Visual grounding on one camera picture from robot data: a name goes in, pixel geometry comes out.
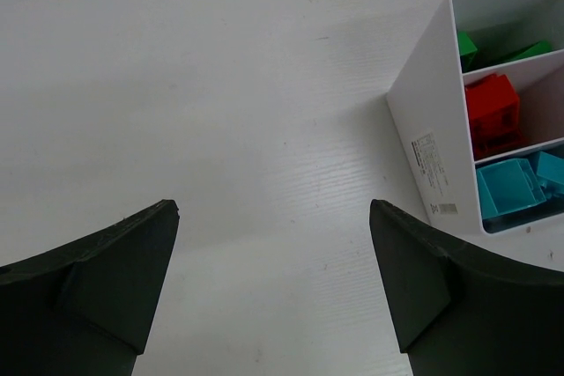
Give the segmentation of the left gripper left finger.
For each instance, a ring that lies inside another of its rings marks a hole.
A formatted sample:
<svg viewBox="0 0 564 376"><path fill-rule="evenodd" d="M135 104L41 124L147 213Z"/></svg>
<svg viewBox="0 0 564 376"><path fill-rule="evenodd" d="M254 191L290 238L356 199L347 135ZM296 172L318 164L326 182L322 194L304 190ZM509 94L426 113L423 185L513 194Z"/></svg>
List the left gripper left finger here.
<svg viewBox="0 0 564 376"><path fill-rule="evenodd" d="M3 375L131 375L145 352L180 216L161 200L1 268Z"/></svg>

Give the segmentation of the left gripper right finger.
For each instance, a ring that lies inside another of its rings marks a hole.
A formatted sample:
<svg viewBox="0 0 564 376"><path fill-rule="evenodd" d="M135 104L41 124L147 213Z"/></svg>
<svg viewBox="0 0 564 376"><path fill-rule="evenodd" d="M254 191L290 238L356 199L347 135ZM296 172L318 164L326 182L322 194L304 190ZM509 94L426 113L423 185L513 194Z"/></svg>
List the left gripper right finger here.
<svg viewBox="0 0 564 376"><path fill-rule="evenodd" d="M563 274L437 230L384 200L369 227L415 375L561 375Z"/></svg>

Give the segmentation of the teal curved lego brick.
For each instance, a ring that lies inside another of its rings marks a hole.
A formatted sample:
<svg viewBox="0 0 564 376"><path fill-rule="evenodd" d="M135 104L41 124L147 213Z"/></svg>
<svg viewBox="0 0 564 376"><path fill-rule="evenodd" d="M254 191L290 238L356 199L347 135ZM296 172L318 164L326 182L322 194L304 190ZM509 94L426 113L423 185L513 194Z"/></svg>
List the teal curved lego brick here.
<svg viewBox="0 0 564 376"><path fill-rule="evenodd" d="M528 159L507 159L476 170L483 220L505 216L546 202Z"/></svg>

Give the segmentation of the teal square lego brick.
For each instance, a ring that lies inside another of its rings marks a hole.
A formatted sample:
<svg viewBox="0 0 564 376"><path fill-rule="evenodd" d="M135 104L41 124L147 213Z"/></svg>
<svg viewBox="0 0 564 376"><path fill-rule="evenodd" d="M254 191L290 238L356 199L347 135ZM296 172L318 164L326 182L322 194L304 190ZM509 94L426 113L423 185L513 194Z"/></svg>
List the teal square lego brick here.
<svg viewBox="0 0 564 376"><path fill-rule="evenodd" d="M563 159L540 151L533 155L531 163L545 196L563 197Z"/></svg>

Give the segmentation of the red arch duplo brick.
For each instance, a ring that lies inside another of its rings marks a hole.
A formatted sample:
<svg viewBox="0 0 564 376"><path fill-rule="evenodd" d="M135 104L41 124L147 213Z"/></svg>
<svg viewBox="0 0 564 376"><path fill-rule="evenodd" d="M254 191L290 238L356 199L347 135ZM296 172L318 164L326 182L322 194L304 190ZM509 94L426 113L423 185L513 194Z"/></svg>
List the red arch duplo brick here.
<svg viewBox="0 0 564 376"><path fill-rule="evenodd" d="M506 75L491 74L464 90L475 159L524 145L519 129L520 98Z"/></svg>

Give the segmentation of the green and red duplo stack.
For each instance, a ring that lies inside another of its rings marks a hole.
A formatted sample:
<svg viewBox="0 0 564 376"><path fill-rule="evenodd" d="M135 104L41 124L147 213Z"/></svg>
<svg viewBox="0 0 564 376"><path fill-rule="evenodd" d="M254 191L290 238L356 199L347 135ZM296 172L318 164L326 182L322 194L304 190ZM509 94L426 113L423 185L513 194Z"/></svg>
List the green and red duplo stack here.
<svg viewBox="0 0 564 376"><path fill-rule="evenodd" d="M501 59L501 63L509 63L550 53L553 50L549 41L538 41L517 51L508 53Z"/></svg>

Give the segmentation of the green duplo brick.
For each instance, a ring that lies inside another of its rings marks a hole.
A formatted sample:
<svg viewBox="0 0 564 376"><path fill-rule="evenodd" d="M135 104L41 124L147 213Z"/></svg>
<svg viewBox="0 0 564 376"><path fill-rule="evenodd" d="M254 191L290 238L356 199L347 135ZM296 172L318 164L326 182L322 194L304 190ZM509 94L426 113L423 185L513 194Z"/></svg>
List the green duplo brick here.
<svg viewBox="0 0 564 376"><path fill-rule="evenodd" d="M462 72L468 72L479 50L467 32L458 31L456 36Z"/></svg>

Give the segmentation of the left clear divided container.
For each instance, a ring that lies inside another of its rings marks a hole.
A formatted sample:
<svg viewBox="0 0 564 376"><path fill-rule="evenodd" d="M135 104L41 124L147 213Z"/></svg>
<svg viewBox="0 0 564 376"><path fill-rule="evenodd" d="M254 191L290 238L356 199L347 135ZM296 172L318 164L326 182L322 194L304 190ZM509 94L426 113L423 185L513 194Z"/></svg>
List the left clear divided container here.
<svg viewBox="0 0 564 376"><path fill-rule="evenodd" d="M443 0L388 96L431 225L563 222L563 0Z"/></svg>

